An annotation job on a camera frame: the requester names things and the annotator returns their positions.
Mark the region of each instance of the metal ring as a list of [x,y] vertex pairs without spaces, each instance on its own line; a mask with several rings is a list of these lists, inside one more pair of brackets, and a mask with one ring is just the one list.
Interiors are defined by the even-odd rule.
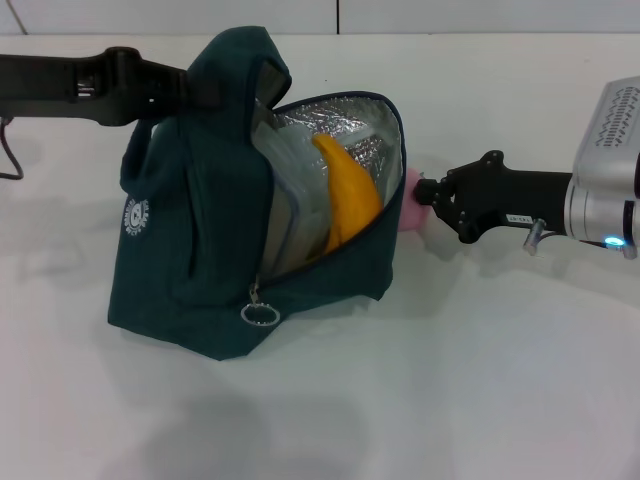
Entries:
[[[273,320],[267,321],[267,322],[258,322],[255,320],[249,320],[247,318],[247,311],[250,308],[253,308],[253,309],[264,308],[265,310],[269,310],[273,312],[275,317],[273,318]],[[249,303],[245,305],[244,308],[240,311],[240,316],[245,322],[247,322],[249,325],[253,325],[254,327],[270,327],[280,321],[280,312],[267,303]]]

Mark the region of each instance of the pink foam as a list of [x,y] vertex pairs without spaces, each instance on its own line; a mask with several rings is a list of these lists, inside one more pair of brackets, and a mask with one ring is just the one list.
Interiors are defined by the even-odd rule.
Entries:
[[404,186],[400,223],[398,223],[399,232],[419,230],[427,219],[429,207],[420,205],[413,197],[413,189],[418,180],[420,180],[420,174],[413,168],[407,169],[407,182]]

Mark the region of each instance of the zipper pull ring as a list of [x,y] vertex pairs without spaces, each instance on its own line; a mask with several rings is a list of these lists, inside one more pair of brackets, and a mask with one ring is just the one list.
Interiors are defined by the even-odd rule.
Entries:
[[[240,317],[247,322],[249,325],[253,325],[254,327],[271,327],[280,322],[280,312],[273,308],[268,303],[260,302],[260,297],[258,296],[258,289],[260,288],[260,278],[256,275],[255,283],[249,285],[249,299],[251,303],[247,303],[244,308],[240,311]],[[260,319],[250,319],[247,316],[247,313],[253,310],[253,313],[261,313],[264,314],[265,311],[271,312],[273,318],[270,320],[267,318],[265,320]]]

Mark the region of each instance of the yellow object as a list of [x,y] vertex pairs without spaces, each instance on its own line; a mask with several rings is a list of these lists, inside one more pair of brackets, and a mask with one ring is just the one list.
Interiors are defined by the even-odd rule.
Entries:
[[329,253],[369,225],[382,211],[382,201],[369,173],[333,137],[318,134],[311,141],[329,167]]

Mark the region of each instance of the blue light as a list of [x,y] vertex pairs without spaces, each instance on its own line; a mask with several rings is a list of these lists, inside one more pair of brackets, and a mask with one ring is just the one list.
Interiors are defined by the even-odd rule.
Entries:
[[604,243],[612,247],[621,247],[624,245],[624,240],[621,240],[618,237],[607,237],[604,239]]

